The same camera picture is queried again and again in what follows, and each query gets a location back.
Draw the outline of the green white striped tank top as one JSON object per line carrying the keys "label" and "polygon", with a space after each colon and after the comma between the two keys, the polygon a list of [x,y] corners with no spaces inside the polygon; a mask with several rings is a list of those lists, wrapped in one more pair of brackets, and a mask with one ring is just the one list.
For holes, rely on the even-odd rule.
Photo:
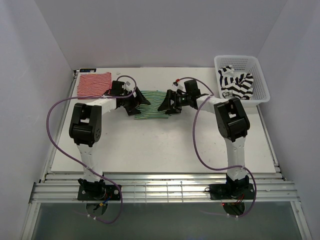
{"label": "green white striped tank top", "polygon": [[166,97],[164,91],[142,90],[141,93],[149,101],[150,105],[141,104],[137,109],[140,113],[135,114],[136,120],[151,120],[151,119],[168,119],[169,114],[165,111],[158,111],[158,108],[163,103]]}

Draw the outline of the red white striped tank top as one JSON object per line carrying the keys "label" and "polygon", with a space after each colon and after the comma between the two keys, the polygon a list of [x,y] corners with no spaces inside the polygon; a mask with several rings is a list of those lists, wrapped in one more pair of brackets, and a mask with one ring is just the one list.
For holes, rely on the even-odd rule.
{"label": "red white striped tank top", "polygon": [[77,96],[100,97],[111,88],[112,74],[110,72],[83,74],[79,77]]}

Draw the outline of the black white striped tank top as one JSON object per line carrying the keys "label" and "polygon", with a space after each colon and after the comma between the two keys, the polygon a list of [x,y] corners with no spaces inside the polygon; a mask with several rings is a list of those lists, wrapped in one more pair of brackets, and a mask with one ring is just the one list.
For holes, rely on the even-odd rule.
{"label": "black white striped tank top", "polygon": [[254,77],[251,73],[235,75],[232,65],[221,67],[217,71],[218,81],[223,98],[236,97],[241,100],[250,100],[253,96]]}

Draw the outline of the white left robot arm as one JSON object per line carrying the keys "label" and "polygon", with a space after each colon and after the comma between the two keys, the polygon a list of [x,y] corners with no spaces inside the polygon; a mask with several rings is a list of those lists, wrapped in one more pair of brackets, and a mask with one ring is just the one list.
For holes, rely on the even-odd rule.
{"label": "white left robot arm", "polygon": [[129,116],[139,114],[140,105],[150,105],[138,87],[128,89],[122,81],[113,81],[111,89],[89,103],[76,103],[73,108],[69,136],[76,144],[81,157],[83,178],[78,180],[85,193],[95,200],[106,195],[105,182],[99,164],[94,160],[96,143],[102,135],[103,115],[123,107]]}

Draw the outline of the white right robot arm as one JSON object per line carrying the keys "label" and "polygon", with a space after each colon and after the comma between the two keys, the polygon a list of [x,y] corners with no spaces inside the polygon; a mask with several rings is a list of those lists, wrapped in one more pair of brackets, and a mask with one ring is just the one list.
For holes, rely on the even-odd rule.
{"label": "white right robot arm", "polygon": [[[177,79],[173,82],[175,90],[167,90],[162,104],[158,111],[164,111],[167,115],[179,114],[182,107],[189,106],[196,110],[192,124],[192,141],[195,154],[201,164],[209,170],[226,170],[226,194],[237,199],[248,189],[250,171],[245,167],[245,140],[250,129],[250,121],[244,110],[240,99],[234,97],[221,99],[214,96],[212,90],[210,94],[201,93],[198,83],[205,85],[204,82],[184,77],[184,88],[180,89]],[[227,167],[214,168],[207,165],[201,158],[196,144],[196,123],[200,111],[214,114],[220,135],[223,137],[227,150]]]}

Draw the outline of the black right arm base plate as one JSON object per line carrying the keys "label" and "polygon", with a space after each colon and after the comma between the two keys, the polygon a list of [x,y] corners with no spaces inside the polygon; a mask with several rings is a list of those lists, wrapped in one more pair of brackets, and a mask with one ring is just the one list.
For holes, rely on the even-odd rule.
{"label": "black right arm base plate", "polygon": [[256,193],[254,185],[250,183],[247,175],[237,180],[232,180],[227,175],[225,183],[209,184],[204,191],[210,194],[211,200],[253,200]]}

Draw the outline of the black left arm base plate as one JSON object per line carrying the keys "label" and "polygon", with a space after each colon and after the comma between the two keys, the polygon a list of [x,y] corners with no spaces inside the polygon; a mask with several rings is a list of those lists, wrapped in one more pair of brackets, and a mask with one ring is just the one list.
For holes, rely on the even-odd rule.
{"label": "black left arm base plate", "polygon": [[120,191],[114,184],[106,184],[104,180],[89,182],[79,178],[77,200],[79,201],[110,201],[121,200]]}

